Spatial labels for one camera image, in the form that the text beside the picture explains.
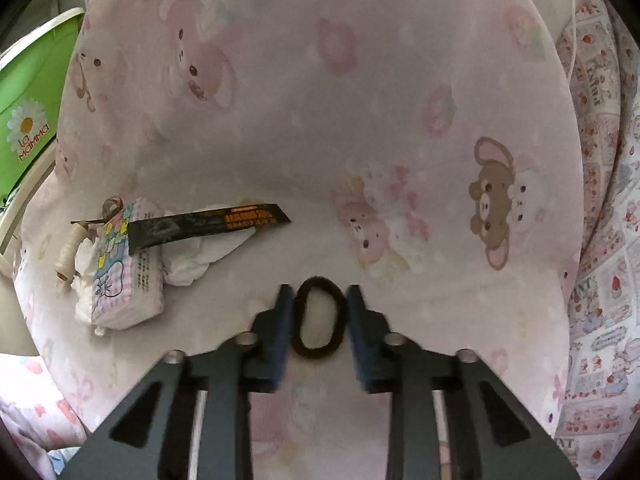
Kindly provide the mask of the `pastel tissue packet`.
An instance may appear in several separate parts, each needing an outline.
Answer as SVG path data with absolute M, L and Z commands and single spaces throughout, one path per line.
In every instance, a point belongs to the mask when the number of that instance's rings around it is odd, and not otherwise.
M 160 210 L 145 198 L 128 204 L 99 229 L 93 280 L 91 323 L 104 330 L 126 330 L 164 310 L 163 270 L 157 247 L 129 252 L 135 221 Z

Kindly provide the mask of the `white tissue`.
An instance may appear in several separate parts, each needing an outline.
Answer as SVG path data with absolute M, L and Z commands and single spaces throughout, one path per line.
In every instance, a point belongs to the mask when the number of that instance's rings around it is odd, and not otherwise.
M 179 240 L 164 246 L 155 246 L 160 250 L 163 270 L 163 296 L 166 285 L 188 287 L 203 277 L 208 268 L 215 262 L 227 257 L 235 249 L 247 242 L 255 231 L 247 229 L 239 232 L 194 237 Z M 93 328 L 98 336 L 108 330 L 96 327 L 91 323 L 93 280 L 96 273 L 96 244 L 85 240 L 76 254 L 76 276 L 70 287 L 76 292 L 76 321 Z

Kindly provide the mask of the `black orange snack wrapper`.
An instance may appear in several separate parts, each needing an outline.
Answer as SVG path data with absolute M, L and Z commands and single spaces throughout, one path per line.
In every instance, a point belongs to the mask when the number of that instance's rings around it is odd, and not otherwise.
M 277 204 L 257 204 L 129 221 L 125 234 L 128 238 L 129 253 L 134 255 L 139 250 L 179 240 L 290 222 L 291 219 Z

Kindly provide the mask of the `strawberry print quilt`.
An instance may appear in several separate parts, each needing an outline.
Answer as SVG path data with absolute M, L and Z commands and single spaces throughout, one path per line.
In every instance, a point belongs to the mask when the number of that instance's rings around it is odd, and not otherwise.
M 588 0 L 556 50 L 572 72 L 585 213 L 555 440 L 597 479 L 639 420 L 639 48 L 612 3 Z

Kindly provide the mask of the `cream thread spool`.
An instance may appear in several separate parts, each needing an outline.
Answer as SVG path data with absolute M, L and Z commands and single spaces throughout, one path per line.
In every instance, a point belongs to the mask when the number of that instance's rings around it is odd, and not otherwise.
M 54 264 L 56 276 L 63 282 L 70 282 L 76 273 L 75 258 L 80 244 L 89 237 L 88 224 L 73 223 L 64 237 L 63 245 Z

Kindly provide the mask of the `pink cartoon print bedsheet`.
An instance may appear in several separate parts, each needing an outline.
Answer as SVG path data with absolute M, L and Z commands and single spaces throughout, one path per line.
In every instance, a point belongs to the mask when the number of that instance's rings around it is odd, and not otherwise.
M 389 479 L 392 397 L 357 376 L 352 285 L 422 349 L 476 353 L 553 440 L 582 166 L 532 0 L 89 0 L 84 11 L 53 169 L 18 224 L 14 286 L 38 353 L 1 361 L 9 478 L 65 479 L 167 352 L 217 349 L 283 285 L 288 355 L 277 390 L 250 395 L 250 479 Z M 291 222 L 253 229 L 193 285 L 166 285 L 155 318 L 98 336 L 76 321 L 73 280 L 54 264 L 73 223 L 97 242 L 139 198 L 157 217 L 277 204 Z

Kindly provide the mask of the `green plastic storage box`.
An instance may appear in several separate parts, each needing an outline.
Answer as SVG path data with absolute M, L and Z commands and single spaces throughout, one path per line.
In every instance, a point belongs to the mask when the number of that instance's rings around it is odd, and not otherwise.
M 66 73 L 84 14 L 81 8 L 65 11 L 1 55 L 2 200 L 55 137 Z

